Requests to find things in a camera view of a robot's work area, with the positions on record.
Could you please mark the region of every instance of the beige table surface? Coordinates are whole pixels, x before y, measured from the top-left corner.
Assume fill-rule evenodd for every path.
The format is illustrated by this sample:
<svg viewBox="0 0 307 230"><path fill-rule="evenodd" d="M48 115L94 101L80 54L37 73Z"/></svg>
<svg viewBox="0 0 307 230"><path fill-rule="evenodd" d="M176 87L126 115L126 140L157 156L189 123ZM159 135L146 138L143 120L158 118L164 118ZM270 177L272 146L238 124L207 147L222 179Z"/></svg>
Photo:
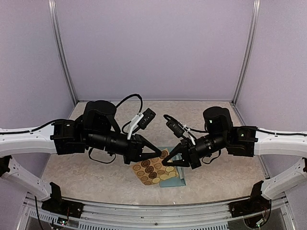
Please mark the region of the beige table surface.
<svg viewBox="0 0 307 230"><path fill-rule="evenodd" d="M83 113L85 104L78 103L71 119L76 119ZM143 111L149 107L157 115L147 129L140 130L138 134L156 146L174 146L179 143L179 139L165 125L163 114L172 115L189 127L203 130L202 112L211 106L228 108L234 125L240 125L228 102L145 101ZM137 101L122 104L116 114L119 126L122 127L131 120L138 109ZM100 150L94 150L92 157L103 161L110 160L110 156ZM58 184L65 197L134 205L193 204L248 196L253 184L264 179L256 157L234 157L228 155L225 149L221 157L210 165L203 165L195 170L186 168L184 173L187 186L144 186L130 165L123 163L122 156L117 156L112 164L105 165L90 160L86 152L51 155L43 179Z"/></svg>

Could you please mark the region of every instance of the black cable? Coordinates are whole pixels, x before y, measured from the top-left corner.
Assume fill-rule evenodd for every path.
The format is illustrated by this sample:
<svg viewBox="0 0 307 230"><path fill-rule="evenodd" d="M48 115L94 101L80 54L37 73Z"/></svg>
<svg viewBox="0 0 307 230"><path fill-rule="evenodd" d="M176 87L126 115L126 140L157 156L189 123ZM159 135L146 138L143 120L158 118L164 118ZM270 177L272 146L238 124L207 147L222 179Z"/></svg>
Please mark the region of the black cable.
<svg viewBox="0 0 307 230"><path fill-rule="evenodd" d="M168 114L164 114L163 117L164 117L167 121L172 120L172 121L176 122L182 129L184 128L184 126L183 126L178 120L176 120L174 117L172 117L172 116L170 116L170 115L168 115ZM191 137L193 137L195 140L197 140L197 138L196 138L191 132L187 131L187 133L189 133L189 134L191 135Z"/></svg>
<svg viewBox="0 0 307 230"><path fill-rule="evenodd" d="M190 130L191 131L193 131L193 132L197 132L197 133L208 133L208 131L206 131L206 130L197 130L197 129L193 129L193 128L190 128Z"/></svg>
<svg viewBox="0 0 307 230"><path fill-rule="evenodd" d="M91 160L93 160L93 161L96 161L96 162L99 162L99 163L103 163L103 164L110 164L110 163L112 163L113 161L115 161L115 159L116 159L116 154L114 154L114 155L115 155L114 158L113 158L111 161L109 161L109 162L104 162L104 161L95 160L95 159L93 159L93 158L91 157L91 154L92 154L93 149L94 149L94 148L91 148L91 149L88 151L88 157L89 157Z"/></svg>
<svg viewBox="0 0 307 230"><path fill-rule="evenodd" d="M271 216L271 212L272 212L272 200L270 200L270 212L269 212L268 218L265 220L265 222L260 227L262 227L263 225L265 225L269 221L269 218Z"/></svg>
<svg viewBox="0 0 307 230"><path fill-rule="evenodd" d="M37 207L37 198L36 198L36 196L34 196L34 198L35 198L35 207L36 207L36 214L37 214L38 223L39 223L40 228L42 230L44 230L43 225L40 222L40 218L39 218L38 207Z"/></svg>
<svg viewBox="0 0 307 230"><path fill-rule="evenodd" d="M219 158L221 154L222 154L222 151L219 150L219 155L218 155L217 157L212 158L209 162L204 162L204 161L203 161L203 159L204 159L205 157L203 157L201 161L202 161L204 164L211 164L212 161L214 161L215 159Z"/></svg>
<svg viewBox="0 0 307 230"><path fill-rule="evenodd" d="M56 122L56 121L63 121L65 119L56 119L56 120L53 120L53 121L49 121L45 124L43 124L42 126L40 127L37 127L35 129L32 129L32 130L24 130L24 131L15 131L15 132L6 132L6 133L0 133L0 135L7 135L7 134L22 134L22 133L32 133L32 132L35 132L35 131L38 131L44 127L46 127L47 125L53 123L53 122Z"/></svg>
<svg viewBox="0 0 307 230"><path fill-rule="evenodd" d="M245 129L250 129L250 130L255 130L261 133L267 133L267 134L273 134L273 135L279 135L279 136L304 136L307 137L307 134L305 133L274 133L266 130L261 130L259 128L252 128L252 127L246 127L246 126L241 126L240 128L245 128Z"/></svg>
<svg viewBox="0 0 307 230"><path fill-rule="evenodd" d="M131 123L131 121L127 122L127 123L124 124L123 127L121 128L121 132L122 132L123 134L128 135L128 133L124 131L124 128L125 128L127 125L129 125L130 123ZM140 127L136 127L136 129L133 130L132 133L136 133L136 132L139 131L140 129L141 129Z"/></svg>
<svg viewBox="0 0 307 230"><path fill-rule="evenodd" d="M116 108L118 108L121 104L123 104L126 100L128 100L128 99L131 98L131 97L138 97L138 98L139 98L139 100L140 100L140 102L141 102L141 105L140 105L140 109L139 109L139 112L138 112L138 113L140 113L140 112L142 111L142 109L143 109L143 98L141 97L141 95L139 95L139 94L137 94L137 93L134 93L134 94L131 94L131 95L125 97L123 100L121 100L121 101L116 105ZM125 128L127 125L129 125L130 123L131 123L131 121L127 122L127 123L124 124L124 126L121 128L121 132L122 132L123 134L126 134L126 135L128 134L127 132L124 131L124 128Z"/></svg>
<svg viewBox="0 0 307 230"><path fill-rule="evenodd" d="M121 101L116 105L116 108L118 108L121 104L123 104L126 100L128 100L128 99L131 98L131 97L138 97L138 98L139 98L139 100L140 100L140 102L141 102L140 109L139 109L139 113L140 113L140 112L142 111L142 109L143 109L143 99L142 99L142 97L141 97L139 94L137 94L137 93L134 93L134 94L131 94L131 95L125 97L123 100L121 100Z"/></svg>
<svg viewBox="0 0 307 230"><path fill-rule="evenodd" d="M268 217L265 219L265 216L262 218L262 219L264 219L265 220L265 222L262 224L262 225L259 225L259 226L255 226L255 227L251 227L251 226L248 226L248 224L247 224L247 220L248 220L248 218L247 219L244 219L244 223L245 223L245 225L249 228L249 229L260 229L261 227L263 227L268 221L269 221L269 218L270 218L270 216L271 216L271 212L272 212L272 200L270 200L270 211L269 211L269 215L268 215Z"/></svg>

